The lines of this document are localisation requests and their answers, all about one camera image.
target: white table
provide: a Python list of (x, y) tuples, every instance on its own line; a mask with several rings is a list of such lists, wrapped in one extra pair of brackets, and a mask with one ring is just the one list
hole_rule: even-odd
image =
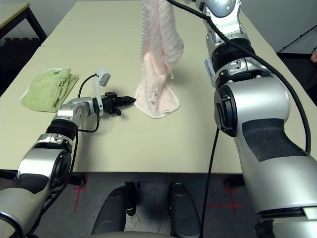
[[(151, 119), (136, 107), (122, 110), (120, 117), (103, 117), (96, 133), (80, 133), (75, 171), (207, 172), (216, 126), (214, 88), (203, 64), (208, 54), (206, 29), (200, 19), (184, 11), (176, 9), (175, 14), (185, 50), (175, 68), (175, 80), (169, 84), (181, 102), (180, 109), (163, 119)], [(40, 72), (69, 66), (79, 75), (67, 100), (75, 98), (81, 82), (99, 68), (112, 75), (102, 92), (134, 96), (139, 82), (141, 21), (139, 1), (78, 2), (74, 6), (0, 98), (0, 169), (17, 169), (53, 118), (51, 113), (29, 110), (19, 102)], [(244, 14), (241, 21), (256, 53), (280, 70), (297, 91), (311, 126), (312, 155), (317, 158), (316, 106)], [(86, 84), (82, 96), (93, 96), (91, 83)], [(87, 119), (84, 126), (92, 129), (94, 123)], [(292, 141), (305, 146), (303, 126), (292, 99), (285, 129)], [(224, 133), (219, 135), (212, 172), (241, 172), (233, 139)]]

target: black wire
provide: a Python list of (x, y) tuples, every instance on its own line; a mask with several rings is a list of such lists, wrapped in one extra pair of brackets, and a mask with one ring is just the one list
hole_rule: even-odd
[[(78, 98), (80, 98), (81, 90), (83, 89), (84, 84), (85, 84), (89, 79), (91, 79), (92, 77), (95, 77), (95, 76), (96, 76), (96, 74), (93, 74), (93, 75), (89, 76), (89, 77), (86, 78), (86, 79), (84, 80), (84, 82), (80, 85), (79, 92), (78, 92)], [(79, 129), (78, 131), (80, 131), (80, 132), (87, 132), (87, 133), (94, 133), (94, 132), (96, 132), (96, 131), (98, 130), (98, 128), (99, 128), (99, 123), (100, 123), (100, 116), (99, 116), (99, 113), (97, 113), (97, 125), (96, 125), (96, 128), (95, 128), (94, 130), (83, 130), (83, 129)]]
[(232, 42), (231, 40), (229, 40), (228, 38), (226, 38), (222, 32), (219, 31), (219, 29), (214, 25), (214, 23), (212, 22), (211, 18), (188, 7), (185, 6), (183, 4), (180, 4), (174, 0), (167, 0), (169, 3), (171, 3), (174, 6), (177, 6), (185, 11), (190, 12), (191, 14), (194, 14), (202, 19), (204, 19), (209, 26), (215, 31), (215, 33), (227, 44), (234, 46), (235, 48), (241, 50), (243, 53), (245, 53), (246, 55), (254, 58), (256, 61), (258, 61), (259, 63), (261, 63), (263, 66), (265, 66), (268, 70), (270, 70), (272, 73), (274, 73), (281, 81), (282, 83), (286, 86), (286, 88), (288, 89), (288, 91), (290, 92), (290, 94), (292, 95), (295, 104), (298, 108), (298, 111), (300, 113), (302, 122), (303, 122), (303, 126), (304, 126), (304, 130), (305, 130), (305, 139), (306, 139), (306, 145), (305, 145), (305, 151), (310, 154), (311, 152), (311, 131), (309, 128), (309, 123), (304, 111), (304, 108), (302, 106), (302, 103), (300, 101), (300, 99), (298, 98), (298, 95), (296, 94), (294, 88), (292, 87), (292, 85), (286, 80), (286, 78), (279, 72), (277, 71), (273, 66), (271, 66), (269, 63), (267, 63), (264, 59), (260, 58), (259, 56), (253, 54), (252, 52), (244, 49), (243, 47), (237, 45), (236, 43)]
[(86, 79), (84, 80), (84, 82), (80, 85), (79, 92), (78, 92), (78, 98), (80, 98), (81, 90), (83, 89), (84, 84), (85, 84), (89, 79), (91, 79), (92, 77), (95, 77), (95, 76), (96, 76), (96, 74), (90, 75), (90, 76), (89, 76), (88, 78), (86, 78)]
[(218, 135), (219, 135), (219, 128), (217, 128), (216, 135), (214, 136), (212, 152), (211, 152), (211, 157), (210, 157), (210, 162), (209, 162), (209, 169), (208, 169), (208, 175), (207, 175), (207, 181), (206, 181), (206, 187), (205, 187), (204, 205), (203, 205), (203, 212), (202, 212), (202, 223), (200, 225), (200, 238), (204, 237), (205, 213), (206, 213), (206, 206), (207, 206), (207, 199), (208, 199), (211, 168), (212, 168), (212, 163), (213, 163), (214, 152), (216, 150), (216, 144), (218, 141)]
[(98, 128), (99, 128), (99, 122), (100, 122), (100, 116), (99, 116), (99, 113), (97, 113), (97, 125), (96, 125), (96, 128), (94, 130), (83, 130), (83, 129), (80, 129), (78, 131), (88, 132), (88, 133), (96, 132), (98, 130)]

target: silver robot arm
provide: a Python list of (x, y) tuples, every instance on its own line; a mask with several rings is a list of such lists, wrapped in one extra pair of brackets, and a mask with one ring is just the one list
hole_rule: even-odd
[(42, 134), (20, 162), (15, 187), (0, 191), (0, 237), (22, 238), (29, 234), (45, 202), (56, 188), (67, 183), (71, 172), (73, 140), (85, 117), (121, 115), (118, 107), (134, 98), (105, 93), (96, 98), (76, 98), (60, 107), (46, 133)]
[[(229, 39), (253, 52), (239, 20), (240, 0), (197, 0)], [(207, 27), (205, 65), (216, 92), (217, 127), (235, 140), (243, 177), (260, 215), (259, 237), (317, 237), (317, 162), (284, 132), (288, 92), (275, 74)]]

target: folded green towel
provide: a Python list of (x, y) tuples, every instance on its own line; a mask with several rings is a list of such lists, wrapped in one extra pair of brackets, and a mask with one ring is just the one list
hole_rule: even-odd
[(55, 113), (78, 80), (71, 69), (50, 69), (36, 76), (21, 97), (23, 106), (43, 112)]

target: white wall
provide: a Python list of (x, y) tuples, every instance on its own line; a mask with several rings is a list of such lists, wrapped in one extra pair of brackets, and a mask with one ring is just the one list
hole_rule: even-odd
[[(77, 2), (77, 0), (0, 1), (1, 3), (29, 2), (31, 10), (47, 35)], [(243, 0), (242, 10), (275, 51), (279, 51), (317, 24), (317, 0)], [(36, 35), (24, 20), (6, 37), (31, 38)], [(317, 28), (284, 52), (309, 54), (316, 46)]]
[[(275, 51), (317, 24), (317, 0), (243, 0), (242, 10)], [(283, 52), (309, 54), (316, 46), (317, 28)]]

